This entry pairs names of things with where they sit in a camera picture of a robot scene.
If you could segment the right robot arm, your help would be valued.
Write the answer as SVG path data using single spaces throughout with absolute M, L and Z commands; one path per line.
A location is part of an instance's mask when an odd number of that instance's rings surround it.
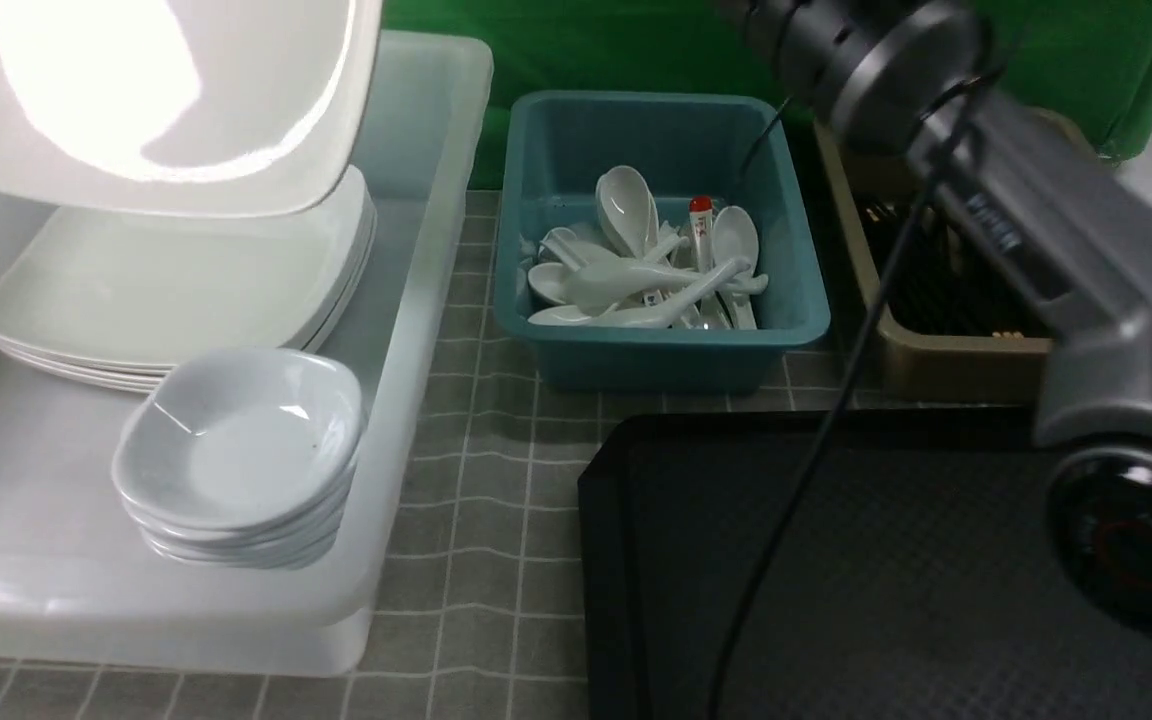
M 1068 450 L 1046 525 L 1066 577 L 1152 639 L 1152 206 L 996 88 L 964 1 L 719 1 L 861 152 L 902 156 L 1046 325 L 1033 435 Z

